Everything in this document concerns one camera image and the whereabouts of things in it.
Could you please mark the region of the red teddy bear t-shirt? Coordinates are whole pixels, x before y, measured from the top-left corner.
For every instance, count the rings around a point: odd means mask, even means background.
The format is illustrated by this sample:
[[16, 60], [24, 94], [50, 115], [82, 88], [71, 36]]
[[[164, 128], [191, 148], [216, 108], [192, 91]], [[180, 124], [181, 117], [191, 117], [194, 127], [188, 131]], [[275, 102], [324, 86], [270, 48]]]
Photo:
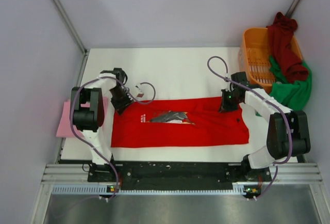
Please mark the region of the red teddy bear t-shirt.
[[113, 117], [113, 148], [245, 145], [242, 109], [220, 112], [221, 97], [132, 103]]

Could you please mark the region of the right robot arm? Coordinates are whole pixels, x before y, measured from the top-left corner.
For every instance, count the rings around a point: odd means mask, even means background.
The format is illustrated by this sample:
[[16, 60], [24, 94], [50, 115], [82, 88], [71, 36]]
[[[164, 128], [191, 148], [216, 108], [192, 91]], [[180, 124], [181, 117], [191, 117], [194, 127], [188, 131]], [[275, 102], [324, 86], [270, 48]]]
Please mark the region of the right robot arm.
[[260, 169], [286, 163], [290, 157], [310, 151], [307, 115], [285, 107], [258, 84], [251, 84], [245, 72], [225, 78], [228, 87], [222, 90], [220, 113], [233, 112], [240, 103], [252, 107], [268, 123], [266, 144], [241, 161], [240, 173], [248, 181], [255, 179]]

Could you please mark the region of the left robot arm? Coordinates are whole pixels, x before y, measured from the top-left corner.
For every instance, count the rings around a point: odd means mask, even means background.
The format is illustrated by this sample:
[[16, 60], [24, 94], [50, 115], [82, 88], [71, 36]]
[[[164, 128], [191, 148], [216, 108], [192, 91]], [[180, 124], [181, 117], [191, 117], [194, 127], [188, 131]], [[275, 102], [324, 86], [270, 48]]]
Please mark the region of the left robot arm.
[[69, 121], [71, 130], [77, 129], [82, 137], [73, 131], [74, 136], [87, 144], [91, 150], [92, 163], [90, 174], [98, 172], [106, 181], [113, 180], [117, 169], [110, 162], [113, 156], [106, 144], [103, 134], [105, 111], [103, 96], [111, 93], [111, 104], [117, 114], [133, 103], [124, 85], [128, 80], [127, 74], [121, 68], [102, 71], [99, 78], [94, 79], [82, 87], [74, 87], [71, 91], [71, 106]]

